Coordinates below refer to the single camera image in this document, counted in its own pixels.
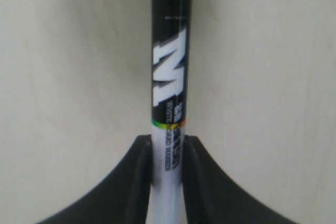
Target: white wall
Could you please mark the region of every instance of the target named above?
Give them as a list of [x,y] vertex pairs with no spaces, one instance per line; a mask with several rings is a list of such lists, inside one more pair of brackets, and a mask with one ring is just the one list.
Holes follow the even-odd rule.
[[[307,224],[336,219],[335,9],[193,3],[188,132]],[[150,132],[150,21],[150,0],[0,0],[0,223],[67,206]]]

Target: rainbow stripe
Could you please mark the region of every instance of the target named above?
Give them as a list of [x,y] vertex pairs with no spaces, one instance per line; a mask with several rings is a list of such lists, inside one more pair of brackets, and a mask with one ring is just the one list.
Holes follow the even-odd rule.
[[185,125],[185,120],[183,120],[181,123],[166,124],[166,123],[159,123],[159,122],[157,122],[156,120],[153,119],[152,123],[156,127],[166,130],[166,129],[173,129],[177,126],[183,127]]

